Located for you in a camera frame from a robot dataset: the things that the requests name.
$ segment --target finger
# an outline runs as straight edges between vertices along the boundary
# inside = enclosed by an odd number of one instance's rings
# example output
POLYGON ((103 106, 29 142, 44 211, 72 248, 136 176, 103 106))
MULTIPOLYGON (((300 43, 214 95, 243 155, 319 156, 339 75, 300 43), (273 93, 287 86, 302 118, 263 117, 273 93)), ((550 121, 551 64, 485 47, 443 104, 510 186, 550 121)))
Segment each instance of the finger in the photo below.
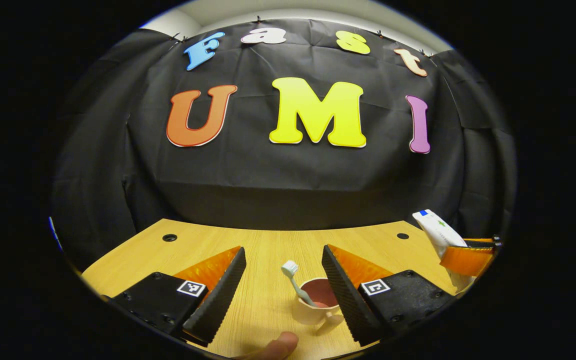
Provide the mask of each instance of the finger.
POLYGON ((246 355, 237 356, 236 360, 283 360, 295 351, 299 337, 294 332, 284 331, 277 339, 268 342, 265 348, 246 355))

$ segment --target toothbrush head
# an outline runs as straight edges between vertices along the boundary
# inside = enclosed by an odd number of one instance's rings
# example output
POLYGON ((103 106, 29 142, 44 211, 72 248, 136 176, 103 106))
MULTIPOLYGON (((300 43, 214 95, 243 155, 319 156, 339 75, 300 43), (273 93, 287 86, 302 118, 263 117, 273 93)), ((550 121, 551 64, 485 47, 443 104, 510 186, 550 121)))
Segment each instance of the toothbrush head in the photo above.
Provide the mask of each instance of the toothbrush head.
POLYGON ((297 270, 299 270, 299 266, 295 264, 293 260, 288 260, 285 264, 281 265, 281 272, 283 272, 283 275, 288 276, 288 278, 292 278, 297 270))

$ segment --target screw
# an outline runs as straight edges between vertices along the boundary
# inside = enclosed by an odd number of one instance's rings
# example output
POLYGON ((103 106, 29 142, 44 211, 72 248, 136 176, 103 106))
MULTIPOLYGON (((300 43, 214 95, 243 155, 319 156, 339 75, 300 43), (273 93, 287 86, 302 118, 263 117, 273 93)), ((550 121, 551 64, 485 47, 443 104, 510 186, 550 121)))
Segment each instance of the screw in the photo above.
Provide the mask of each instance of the screw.
POLYGON ((170 317, 170 316, 164 315, 163 318, 164 318, 164 321, 167 322, 167 323, 169 323, 169 324, 174 324, 174 323, 175 323, 175 319, 173 319, 173 318, 170 317))

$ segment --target toothbrush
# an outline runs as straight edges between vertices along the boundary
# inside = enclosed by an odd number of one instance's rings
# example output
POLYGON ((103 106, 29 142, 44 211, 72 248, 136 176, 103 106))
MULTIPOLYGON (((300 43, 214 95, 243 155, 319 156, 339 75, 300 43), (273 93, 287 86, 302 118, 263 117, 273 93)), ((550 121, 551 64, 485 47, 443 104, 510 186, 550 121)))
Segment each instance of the toothbrush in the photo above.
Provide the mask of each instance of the toothbrush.
POLYGON ((283 275, 287 276, 288 279, 290 279, 290 282, 292 283, 292 287, 294 288, 294 291, 297 292, 297 295, 302 300, 306 301, 306 303, 308 305, 317 308, 317 305, 315 305, 313 300, 311 300, 311 297, 308 296, 308 292, 306 292, 302 289, 299 289, 299 286, 297 286, 297 283, 295 282, 295 278, 293 276, 295 276, 295 273, 297 272, 298 269, 299 269, 299 266, 297 264, 295 264, 295 262, 293 260, 288 260, 288 261, 286 261, 285 264, 283 264, 283 266, 281 266, 281 272, 283 272, 283 275))

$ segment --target blue object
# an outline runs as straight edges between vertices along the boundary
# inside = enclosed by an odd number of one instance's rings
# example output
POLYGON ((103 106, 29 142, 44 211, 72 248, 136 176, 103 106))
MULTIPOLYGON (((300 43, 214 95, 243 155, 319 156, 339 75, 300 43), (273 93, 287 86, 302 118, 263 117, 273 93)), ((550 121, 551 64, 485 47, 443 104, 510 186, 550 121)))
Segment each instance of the blue object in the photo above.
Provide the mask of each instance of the blue object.
POLYGON ((62 243, 59 242, 59 237, 57 237, 57 231, 55 231, 55 224, 53 223, 53 218, 48 216, 48 221, 50 221, 50 230, 52 230, 52 235, 55 240, 57 240, 57 245, 59 246, 59 250, 63 253, 64 248, 62 248, 62 243))
POLYGON ((215 50, 219 46, 219 41, 217 38, 220 38, 224 35, 226 35, 225 32, 217 32, 216 34, 210 35, 198 43, 195 43, 194 45, 186 48, 183 53, 188 54, 188 57, 190 58, 190 64, 188 64, 188 67, 186 67, 185 70, 190 71, 194 68, 197 68, 208 59, 214 57, 215 53, 213 51, 208 51, 208 49, 215 50))

